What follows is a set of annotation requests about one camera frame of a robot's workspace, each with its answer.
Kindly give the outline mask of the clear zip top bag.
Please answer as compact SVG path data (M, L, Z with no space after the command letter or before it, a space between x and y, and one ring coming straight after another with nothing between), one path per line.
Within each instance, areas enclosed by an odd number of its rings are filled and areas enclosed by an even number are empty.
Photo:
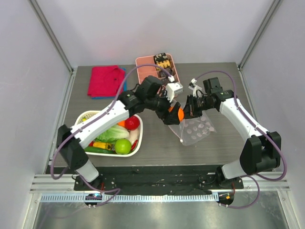
M183 119L179 125L170 125L169 128L179 138L183 146L196 144L211 132L216 132L206 113L197 118Z

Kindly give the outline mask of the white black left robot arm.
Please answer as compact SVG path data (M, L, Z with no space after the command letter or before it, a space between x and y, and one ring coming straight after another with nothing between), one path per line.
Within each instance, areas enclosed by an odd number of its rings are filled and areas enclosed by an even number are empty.
M179 103L172 105L172 102L182 91L183 86L180 83L163 86L158 78L148 76L135 91L122 92L110 105L85 122L72 127L66 125L59 127L57 152L68 167L85 180L85 185L90 190L97 190L101 186L102 179L85 153L85 147L110 127L145 109L155 111L158 118L166 125L178 125L181 122L178 116L181 106Z

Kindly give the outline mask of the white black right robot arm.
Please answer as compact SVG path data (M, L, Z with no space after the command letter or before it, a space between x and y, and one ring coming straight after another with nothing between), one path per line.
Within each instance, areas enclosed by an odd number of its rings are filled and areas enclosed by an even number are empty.
M258 124L244 109L234 91L224 90L217 77L205 80L203 87L196 83L196 79L189 83L192 94L187 96L184 117L196 118L203 111L216 109L231 122L244 141L239 159L217 168L216 185L227 188L235 178L279 167L280 135Z

